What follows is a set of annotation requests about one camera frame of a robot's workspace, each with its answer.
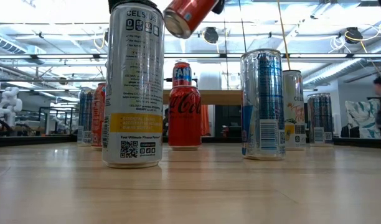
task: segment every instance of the white celsius can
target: white celsius can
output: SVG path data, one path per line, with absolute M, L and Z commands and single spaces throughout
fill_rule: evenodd
M 298 70 L 283 71 L 286 150 L 306 147 L 303 77 Z
M 103 162 L 155 166 L 162 157 L 164 21 L 148 0 L 110 2 Z

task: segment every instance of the aluminum can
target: aluminum can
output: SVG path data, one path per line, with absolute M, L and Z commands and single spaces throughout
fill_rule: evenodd
M 148 0 L 110 5 L 102 159 L 116 168 L 155 166 L 162 157 L 163 17 Z
M 173 0 L 164 10 L 167 30 L 188 39 L 219 0 Z
M 330 94 L 308 95 L 309 142 L 312 146 L 333 146 L 333 117 Z
M 196 150 L 202 144 L 202 103 L 194 86 L 176 86 L 170 92 L 168 144 L 173 150 Z
M 283 71 L 286 150 L 306 147 L 303 77 L 298 70 Z
M 102 127 L 105 119 L 106 83 L 99 83 L 93 95 L 92 147 L 102 149 Z
M 192 85 L 192 69 L 186 62 L 177 62 L 172 70 L 172 86 L 180 85 Z
M 92 101 L 93 90 L 80 92 L 80 114 L 78 120 L 77 144 L 91 146 L 92 144 Z
M 274 49 L 258 49 L 245 53 L 241 60 L 243 156 L 260 160 L 283 159 L 285 119 L 281 54 Z

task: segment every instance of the wooden shelf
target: wooden shelf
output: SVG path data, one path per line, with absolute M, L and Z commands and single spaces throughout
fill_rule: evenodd
M 241 90 L 199 90 L 203 105 L 241 105 Z M 163 102 L 169 103 L 170 90 L 164 90 Z

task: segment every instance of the red can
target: red can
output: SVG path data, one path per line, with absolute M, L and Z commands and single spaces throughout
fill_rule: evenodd
M 219 0 L 173 0 L 164 11 L 164 23 L 174 36 L 188 39 Z
M 93 94 L 92 147 L 102 148 L 102 127 L 105 118 L 106 83 L 99 83 Z
M 194 86 L 176 86 L 170 92 L 168 144 L 173 150 L 196 150 L 202 144 L 202 103 Z
M 186 62 L 177 62 L 172 70 L 172 86 L 179 85 L 192 85 L 192 69 Z

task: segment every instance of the table surface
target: table surface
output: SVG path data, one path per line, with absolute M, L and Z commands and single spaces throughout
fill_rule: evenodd
M 159 166 L 121 170 L 75 143 L 1 147 L 0 223 L 381 223 L 381 149 L 240 151 L 164 146 Z

